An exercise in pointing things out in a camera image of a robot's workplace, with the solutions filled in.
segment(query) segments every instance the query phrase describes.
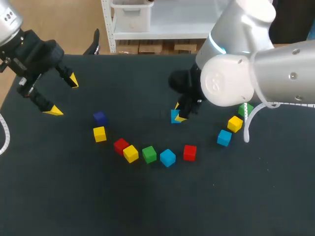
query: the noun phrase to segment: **cable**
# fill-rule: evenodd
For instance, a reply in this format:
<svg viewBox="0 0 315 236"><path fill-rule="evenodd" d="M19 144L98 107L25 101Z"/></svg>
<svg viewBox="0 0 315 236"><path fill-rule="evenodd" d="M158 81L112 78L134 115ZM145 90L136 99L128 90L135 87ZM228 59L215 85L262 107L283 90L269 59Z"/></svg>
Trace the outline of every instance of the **cable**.
<svg viewBox="0 0 315 236"><path fill-rule="evenodd" d="M6 124L3 116L0 114L0 122L2 124L2 127L4 129L4 133L5 133L5 141L4 141L4 145L3 147L0 149L0 155L2 155L5 150L8 148L9 143L10 143L10 131L9 131L9 127Z"/></svg>
<svg viewBox="0 0 315 236"><path fill-rule="evenodd" d="M247 109L247 102L244 103L244 122L247 121L248 118L248 109Z"/></svg>
<svg viewBox="0 0 315 236"><path fill-rule="evenodd" d="M301 103L283 103L283 102L270 102L270 104L275 105L275 107L279 107L280 105L294 105L294 106L302 106L302 107L312 107L315 108L315 104L301 104ZM266 107L265 104L261 103L258 106L256 106L253 111L250 113L247 121L245 121L245 127L244 127L244 141L248 143L250 141L250 124L254 116L259 112L261 109Z"/></svg>
<svg viewBox="0 0 315 236"><path fill-rule="evenodd" d="M255 57L256 54L258 52L255 52L251 55L250 58L250 64L253 65L254 61L255 61ZM264 107L268 107L271 109L274 108L278 108L281 104L283 103L276 103L276 102L268 102L264 96L264 94L262 93L258 81L256 79L256 74L254 72L254 67L250 66L250 78L251 78L251 82L252 82L252 86L258 96L258 98L260 99L260 101L262 102L260 105L258 105L257 107L255 107L253 109L253 111L250 113L249 117L247 119L245 119L245 127L244 127L244 141L246 143L248 143L250 141L250 132L249 132L249 128L251 125L251 121L254 118L254 116L257 114L257 112L259 112L261 109L263 109Z"/></svg>

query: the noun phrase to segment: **cardboard box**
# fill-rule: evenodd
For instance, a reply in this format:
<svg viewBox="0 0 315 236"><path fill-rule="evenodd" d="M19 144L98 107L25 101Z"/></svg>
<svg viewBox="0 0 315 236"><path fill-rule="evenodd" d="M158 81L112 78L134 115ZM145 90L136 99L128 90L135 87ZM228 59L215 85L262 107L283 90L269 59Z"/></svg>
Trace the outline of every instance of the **cardboard box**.
<svg viewBox="0 0 315 236"><path fill-rule="evenodd" d="M119 40L116 44L118 54L138 54L139 40Z"/></svg>
<svg viewBox="0 0 315 236"><path fill-rule="evenodd" d="M195 39L178 39L175 40L174 50L178 50L179 53L182 51L188 51L194 53L197 51L197 40Z"/></svg>
<svg viewBox="0 0 315 236"><path fill-rule="evenodd" d="M174 40L164 40L161 55L174 55L174 54L178 54L174 50Z"/></svg>
<svg viewBox="0 0 315 236"><path fill-rule="evenodd" d="M160 54L163 49L162 40L141 40L139 45L140 53Z"/></svg>

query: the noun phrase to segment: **toy block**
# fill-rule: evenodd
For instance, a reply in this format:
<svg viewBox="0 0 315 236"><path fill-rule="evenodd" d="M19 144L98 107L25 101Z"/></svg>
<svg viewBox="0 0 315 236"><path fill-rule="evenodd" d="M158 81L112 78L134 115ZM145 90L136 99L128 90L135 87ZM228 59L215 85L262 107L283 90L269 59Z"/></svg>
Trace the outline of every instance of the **toy block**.
<svg viewBox="0 0 315 236"><path fill-rule="evenodd" d="M159 155L159 159L166 167L170 167L175 163L176 155L170 149L167 149Z"/></svg>
<svg viewBox="0 0 315 236"><path fill-rule="evenodd" d="M104 126L98 127L98 128L94 128L93 132L94 132L95 141L97 143L98 142L102 142L102 141L106 141L106 134L105 134Z"/></svg>
<svg viewBox="0 0 315 236"><path fill-rule="evenodd" d="M236 116L233 116L227 124L227 128L231 131L233 131L234 133L236 133L237 131L239 131L242 128L242 124L243 124L243 120L239 119Z"/></svg>
<svg viewBox="0 0 315 236"><path fill-rule="evenodd" d="M147 164L157 160L157 153L152 146L142 149L142 155Z"/></svg>
<svg viewBox="0 0 315 236"><path fill-rule="evenodd" d="M185 161L195 161L196 159L196 146L185 145L184 148L184 160Z"/></svg>
<svg viewBox="0 0 315 236"><path fill-rule="evenodd" d="M227 147L231 141L231 137L232 137L232 133L227 132L225 130L221 130L218 136L217 143Z"/></svg>
<svg viewBox="0 0 315 236"><path fill-rule="evenodd" d="M129 163L131 163L139 158L139 154L137 149L135 149L133 145L130 145L124 149L124 157Z"/></svg>
<svg viewBox="0 0 315 236"><path fill-rule="evenodd" d="M176 117L179 115L180 110L171 110L171 123L172 124L180 124L180 121L175 120Z"/></svg>
<svg viewBox="0 0 315 236"><path fill-rule="evenodd" d="M250 113L253 111L254 107L247 103L247 114L250 115ZM238 114L242 117L244 117L244 103L239 107Z"/></svg>
<svg viewBox="0 0 315 236"><path fill-rule="evenodd" d="M103 112L97 112L93 115L93 117L96 120L98 126L108 125L108 120Z"/></svg>
<svg viewBox="0 0 315 236"><path fill-rule="evenodd" d="M118 139L114 143L114 149L120 156L124 155L124 149L129 146L130 146L129 143L127 143L124 139Z"/></svg>

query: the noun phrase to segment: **blue cube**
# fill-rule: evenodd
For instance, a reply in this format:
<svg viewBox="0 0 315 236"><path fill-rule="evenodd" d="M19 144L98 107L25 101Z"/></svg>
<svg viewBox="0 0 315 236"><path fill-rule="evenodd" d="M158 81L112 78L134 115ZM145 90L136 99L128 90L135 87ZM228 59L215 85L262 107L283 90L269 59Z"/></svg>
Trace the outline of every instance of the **blue cube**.
<svg viewBox="0 0 315 236"><path fill-rule="evenodd" d="M218 136L217 143L227 147L231 141L231 137L232 137L232 133L227 132L225 130L221 130Z"/></svg>
<svg viewBox="0 0 315 236"><path fill-rule="evenodd" d="M97 112L93 116L94 116L98 126L107 126L108 125L108 120L107 120L107 118L103 112Z"/></svg>
<svg viewBox="0 0 315 236"><path fill-rule="evenodd" d="M159 155L159 159L166 167L169 167L175 163L176 155L170 149L167 149Z"/></svg>
<svg viewBox="0 0 315 236"><path fill-rule="evenodd" d="M172 124L180 124L180 121L175 120L178 116L180 110L171 110L171 123Z"/></svg>

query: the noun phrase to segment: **wooden floor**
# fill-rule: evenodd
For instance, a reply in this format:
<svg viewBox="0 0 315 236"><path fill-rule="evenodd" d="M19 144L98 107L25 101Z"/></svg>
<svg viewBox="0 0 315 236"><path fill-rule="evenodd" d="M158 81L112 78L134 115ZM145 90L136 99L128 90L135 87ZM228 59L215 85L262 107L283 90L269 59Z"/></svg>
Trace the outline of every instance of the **wooden floor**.
<svg viewBox="0 0 315 236"><path fill-rule="evenodd" d="M42 40L54 39L66 54L82 54L100 30L101 54L108 54L106 28L100 0L10 0L23 15L23 30L32 29ZM14 73L0 74L0 106L12 85Z"/></svg>

